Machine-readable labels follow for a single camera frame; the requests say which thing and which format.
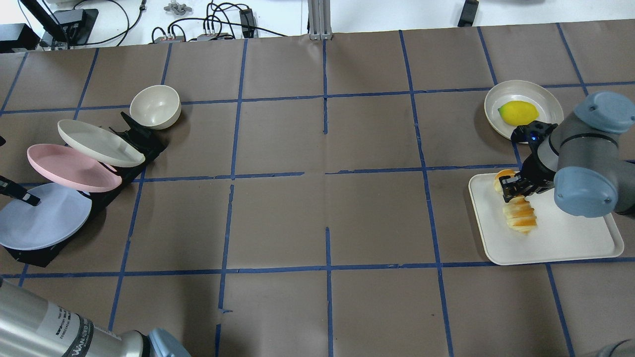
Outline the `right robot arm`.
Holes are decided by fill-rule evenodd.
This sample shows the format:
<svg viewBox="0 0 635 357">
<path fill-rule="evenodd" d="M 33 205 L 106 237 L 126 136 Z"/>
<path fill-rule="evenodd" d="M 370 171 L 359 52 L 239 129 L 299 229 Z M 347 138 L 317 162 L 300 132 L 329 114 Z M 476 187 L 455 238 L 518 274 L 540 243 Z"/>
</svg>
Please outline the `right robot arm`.
<svg viewBox="0 0 635 357">
<path fill-rule="evenodd" d="M 526 142 L 531 154 L 517 174 L 499 179 L 504 201 L 552 190 L 554 203 L 573 216 L 633 216 L 635 166 L 619 158 L 619 138 L 634 117 L 628 97 L 597 91 L 561 124 L 518 126 L 511 140 Z"/>
</svg>

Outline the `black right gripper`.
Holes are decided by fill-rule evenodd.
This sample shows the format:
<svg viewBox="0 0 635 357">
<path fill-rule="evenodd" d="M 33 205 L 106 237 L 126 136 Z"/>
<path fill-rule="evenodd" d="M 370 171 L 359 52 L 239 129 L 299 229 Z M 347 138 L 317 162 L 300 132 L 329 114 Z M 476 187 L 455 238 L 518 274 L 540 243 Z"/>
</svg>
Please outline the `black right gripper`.
<svg viewBox="0 0 635 357">
<path fill-rule="evenodd" d="M 502 197 L 505 203 L 510 203 L 518 196 L 531 196 L 541 194 L 554 188 L 554 176 L 556 172 L 548 168 L 538 157 L 538 149 L 541 144 L 548 141 L 549 136 L 557 128 L 558 124 L 546 122 L 531 122 L 517 126 L 510 135 L 511 142 L 515 144 L 528 144 L 531 150 L 530 156 L 522 163 L 519 173 L 514 176 L 499 178 L 502 189 Z"/>
</svg>

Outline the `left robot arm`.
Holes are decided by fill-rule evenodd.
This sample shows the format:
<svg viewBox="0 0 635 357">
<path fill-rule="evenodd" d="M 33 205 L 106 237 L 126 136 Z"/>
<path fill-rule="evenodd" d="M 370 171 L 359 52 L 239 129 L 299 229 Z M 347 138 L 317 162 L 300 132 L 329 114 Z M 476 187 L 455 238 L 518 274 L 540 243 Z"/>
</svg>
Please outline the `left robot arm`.
<svg viewBox="0 0 635 357">
<path fill-rule="evenodd" d="M 25 189 L 1 179 L 11 201 L 1 210 L 1 237 L 33 239 L 36 248 L 52 246 L 76 233 L 88 219 L 91 199 L 56 183 Z M 3 357 L 188 357 L 181 342 L 156 328 L 144 335 L 117 335 L 91 319 L 1 281 Z"/>
</svg>

